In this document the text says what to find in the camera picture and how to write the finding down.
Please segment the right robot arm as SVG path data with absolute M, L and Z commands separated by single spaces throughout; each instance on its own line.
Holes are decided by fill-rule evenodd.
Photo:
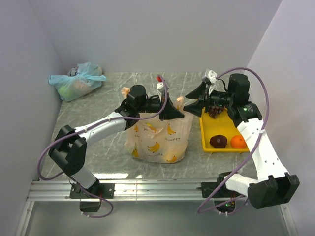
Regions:
M 250 82 L 244 74 L 230 75 L 228 88 L 224 92 L 214 89 L 219 76 L 207 69 L 201 84 L 186 95 L 195 102 L 184 107 L 184 111 L 201 117 L 203 112 L 215 108 L 226 108 L 229 118 L 244 138 L 257 171 L 257 179 L 238 173 L 222 173 L 217 179 L 216 188 L 206 198 L 210 200 L 217 192 L 228 196 L 237 192 L 246 196 L 256 209 L 288 203 L 300 185 L 297 175 L 291 175 L 280 161 L 265 131 L 267 117 L 249 100 Z

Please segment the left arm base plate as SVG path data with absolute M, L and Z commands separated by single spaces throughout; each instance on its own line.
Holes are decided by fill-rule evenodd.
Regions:
M 112 199 L 114 197 L 115 184 L 114 183 L 100 183 L 97 187 L 91 187 L 88 192 L 103 197 L 105 199 Z M 88 199 L 91 195 L 86 194 L 81 190 L 79 184 L 72 184 L 69 197 L 71 199 Z

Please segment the orange translucent plastic bag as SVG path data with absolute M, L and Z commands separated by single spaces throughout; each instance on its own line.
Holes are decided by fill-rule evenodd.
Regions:
M 183 110 L 182 96 L 174 105 L 185 115 L 184 118 L 161 121 L 157 116 L 140 120 L 126 131 L 125 148 L 133 158 L 167 164 L 184 158 L 193 115 Z

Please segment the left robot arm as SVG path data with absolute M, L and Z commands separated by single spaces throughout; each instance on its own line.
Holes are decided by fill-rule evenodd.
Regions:
M 158 95 L 148 97 L 144 86 L 134 85 L 121 105 L 107 117 L 85 127 L 64 126 L 48 155 L 68 177 L 82 186 L 83 194 L 89 198 L 100 195 L 99 180 L 85 167 L 87 148 L 111 134 L 132 128 L 140 120 L 141 113 L 157 114 L 160 120 L 184 117 L 164 88 L 159 89 Z

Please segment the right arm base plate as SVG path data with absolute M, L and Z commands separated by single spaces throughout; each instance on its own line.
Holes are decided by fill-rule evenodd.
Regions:
M 197 189 L 201 191 L 202 197 L 207 198 L 218 186 L 219 184 L 217 182 L 202 182 L 200 187 Z M 225 185 L 223 185 L 214 195 L 213 198 L 235 198 L 238 196 L 242 196 L 242 194 L 239 194 L 236 191 L 231 191 L 226 188 Z

